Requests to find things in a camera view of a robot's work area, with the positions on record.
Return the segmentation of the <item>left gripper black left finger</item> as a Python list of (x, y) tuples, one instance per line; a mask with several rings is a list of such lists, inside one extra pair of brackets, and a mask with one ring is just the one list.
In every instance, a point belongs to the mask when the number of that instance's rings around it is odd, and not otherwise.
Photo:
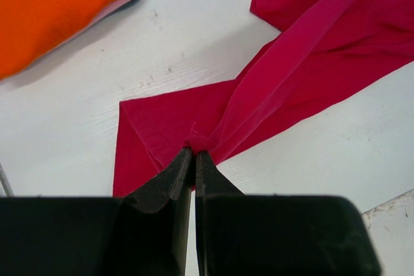
[(184, 275), (191, 160), (123, 198), (2, 198), (1, 274)]

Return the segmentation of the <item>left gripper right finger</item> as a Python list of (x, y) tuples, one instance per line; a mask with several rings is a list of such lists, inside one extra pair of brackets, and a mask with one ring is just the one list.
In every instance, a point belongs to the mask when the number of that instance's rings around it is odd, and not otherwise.
[(195, 159), (201, 275), (380, 275), (356, 207), (341, 196), (246, 195), (207, 152)]

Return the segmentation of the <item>red t-shirt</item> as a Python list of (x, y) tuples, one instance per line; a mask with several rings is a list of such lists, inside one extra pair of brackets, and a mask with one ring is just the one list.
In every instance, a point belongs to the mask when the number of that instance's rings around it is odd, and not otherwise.
[(413, 61), (413, 0), (252, 0), (250, 10), (279, 36), (236, 78), (120, 103), (114, 196), (184, 147), (219, 164)]

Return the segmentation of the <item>white foam front board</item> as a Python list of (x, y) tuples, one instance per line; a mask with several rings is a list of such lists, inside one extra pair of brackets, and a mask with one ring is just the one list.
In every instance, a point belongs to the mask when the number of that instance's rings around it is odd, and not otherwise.
[(383, 275), (413, 275), (413, 191), (369, 211), (362, 218), (381, 263)]

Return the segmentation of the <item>blue-grey folded t-shirt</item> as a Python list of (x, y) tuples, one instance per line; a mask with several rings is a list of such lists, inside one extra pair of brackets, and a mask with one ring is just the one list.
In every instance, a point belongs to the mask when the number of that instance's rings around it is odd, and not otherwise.
[(139, 0), (130, 0), (129, 2), (127, 2), (124, 6), (129, 7), (129, 6), (133, 6), (134, 4), (136, 4), (137, 2), (139, 2)]

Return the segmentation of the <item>pink folded t-shirt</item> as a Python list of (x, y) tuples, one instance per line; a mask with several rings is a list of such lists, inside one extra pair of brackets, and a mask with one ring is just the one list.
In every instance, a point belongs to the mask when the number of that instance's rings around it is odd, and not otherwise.
[(34, 61), (30, 62), (29, 65), (31, 65), (33, 62), (37, 61), (39, 58), (42, 58), (43, 56), (47, 55), (48, 53), (52, 52), (53, 50), (56, 50), (57, 48), (61, 47), (62, 45), (72, 41), (74, 38), (78, 37), (80, 34), (84, 33), (88, 28), (91, 28), (94, 26), (97, 22), (103, 20), (104, 18), (111, 16), (119, 11), (123, 11), (129, 7), (124, 6), (127, 2), (130, 0), (116, 0), (115, 2), (111, 3), (110, 5), (103, 8), (99, 14), (97, 14), (92, 21), (84, 28), (79, 30), (77, 33), (72, 35), (71, 37), (67, 38), (66, 40), (62, 41), (52, 49), (48, 50), (45, 54), (40, 55), (39, 57), (36, 57)]

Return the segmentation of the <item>orange folded t-shirt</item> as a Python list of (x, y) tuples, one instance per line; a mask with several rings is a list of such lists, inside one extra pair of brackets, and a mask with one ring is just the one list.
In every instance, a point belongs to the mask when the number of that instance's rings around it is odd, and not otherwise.
[(29, 66), (116, 0), (1, 0), (1, 78)]

